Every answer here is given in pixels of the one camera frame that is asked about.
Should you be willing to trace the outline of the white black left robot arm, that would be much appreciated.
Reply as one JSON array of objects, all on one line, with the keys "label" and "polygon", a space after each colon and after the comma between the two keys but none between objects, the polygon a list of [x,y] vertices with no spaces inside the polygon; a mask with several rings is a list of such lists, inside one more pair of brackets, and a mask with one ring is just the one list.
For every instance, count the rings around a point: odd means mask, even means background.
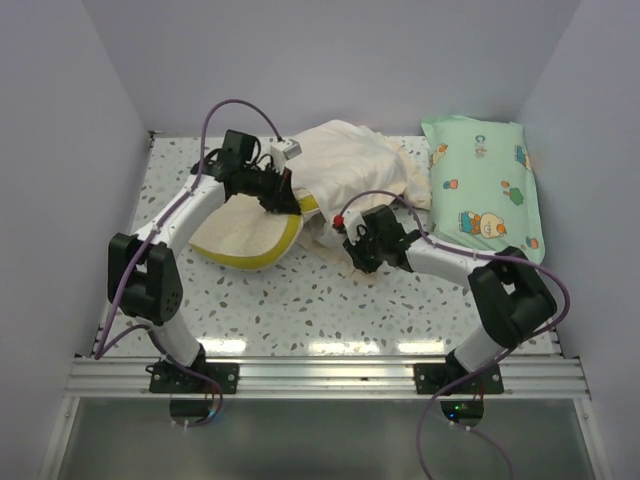
[{"label": "white black left robot arm", "polygon": [[133,234],[118,233],[108,245],[108,300],[105,325],[118,312],[134,318],[148,331],[161,355],[175,367],[172,379],[185,392],[201,390],[208,379],[199,362],[204,349],[180,312],[183,286],[177,259],[205,220],[230,199],[256,199],[263,210],[284,220],[284,232],[270,260],[282,256],[299,235],[303,214],[292,189],[287,161],[301,152],[295,140],[278,139],[265,155],[257,137],[229,130],[221,147],[202,151],[186,184],[149,223]]}]

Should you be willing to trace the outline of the cream yellow dotted pillow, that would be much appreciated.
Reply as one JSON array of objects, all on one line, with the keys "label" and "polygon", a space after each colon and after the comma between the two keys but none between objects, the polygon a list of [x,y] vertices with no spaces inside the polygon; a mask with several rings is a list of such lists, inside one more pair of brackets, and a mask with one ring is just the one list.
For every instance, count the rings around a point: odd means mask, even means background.
[{"label": "cream yellow dotted pillow", "polygon": [[306,191],[299,206],[299,215],[270,213],[255,197],[233,196],[200,225],[189,245],[226,267],[243,271],[268,268],[294,245],[305,221],[319,212],[316,200]]}]

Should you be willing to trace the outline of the white pillowcase with cream ruffle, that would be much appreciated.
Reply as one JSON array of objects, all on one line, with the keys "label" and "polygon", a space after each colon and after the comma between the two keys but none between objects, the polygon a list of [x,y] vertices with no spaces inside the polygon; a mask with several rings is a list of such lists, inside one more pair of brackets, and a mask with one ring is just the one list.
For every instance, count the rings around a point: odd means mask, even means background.
[{"label": "white pillowcase with cream ruffle", "polygon": [[301,203],[305,232],[300,243],[313,246],[321,258],[353,273],[344,239],[331,223],[355,195],[371,191],[351,208],[364,212],[389,205],[382,190],[403,196],[416,209],[430,210],[429,177],[400,143],[364,126],[331,120],[293,137],[301,153],[287,162],[294,195]]}]

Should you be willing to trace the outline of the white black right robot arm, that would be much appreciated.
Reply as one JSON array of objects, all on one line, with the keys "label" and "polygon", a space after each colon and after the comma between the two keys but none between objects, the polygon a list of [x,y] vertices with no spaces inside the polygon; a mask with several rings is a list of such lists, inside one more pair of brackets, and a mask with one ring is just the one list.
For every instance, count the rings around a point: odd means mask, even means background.
[{"label": "white black right robot arm", "polygon": [[457,392],[481,380],[481,368],[527,340],[557,312],[557,303],[523,252],[474,251],[442,242],[422,226],[407,231],[386,205],[365,213],[345,210],[332,227],[356,269],[375,272],[382,264],[439,277],[468,289],[481,326],[446,357],[432,375]]}]

